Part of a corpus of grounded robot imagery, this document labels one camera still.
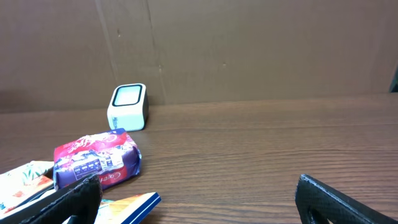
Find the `blue and orange package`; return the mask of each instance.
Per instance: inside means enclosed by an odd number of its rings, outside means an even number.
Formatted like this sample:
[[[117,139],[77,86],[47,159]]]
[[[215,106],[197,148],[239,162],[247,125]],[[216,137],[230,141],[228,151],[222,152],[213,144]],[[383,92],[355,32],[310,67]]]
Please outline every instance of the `blue and orange package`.
[[[123,128],[81,137],[54,151],[56,189],[89,174],[97,174],[107,189],[139,174],[141,153]]]

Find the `brown wall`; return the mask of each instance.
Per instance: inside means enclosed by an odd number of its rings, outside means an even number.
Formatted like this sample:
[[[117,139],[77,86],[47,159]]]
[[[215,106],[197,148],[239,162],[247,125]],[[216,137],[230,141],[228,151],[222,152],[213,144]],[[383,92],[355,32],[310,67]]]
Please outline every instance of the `brown wall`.
[[[387,92],[398,1],[2,0],[0,111]]]

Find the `table surface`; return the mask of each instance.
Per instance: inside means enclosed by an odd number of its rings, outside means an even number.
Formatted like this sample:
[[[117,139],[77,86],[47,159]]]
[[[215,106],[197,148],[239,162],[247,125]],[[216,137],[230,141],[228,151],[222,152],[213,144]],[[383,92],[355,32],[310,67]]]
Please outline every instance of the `table surface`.
[[[109,129],[106,110],[0,114],[0,172]],[[300,223],[300,174],[398,219],[398,95],[151,106],[130,133],[139,177],[104,193],[158,192],[144,223]]]

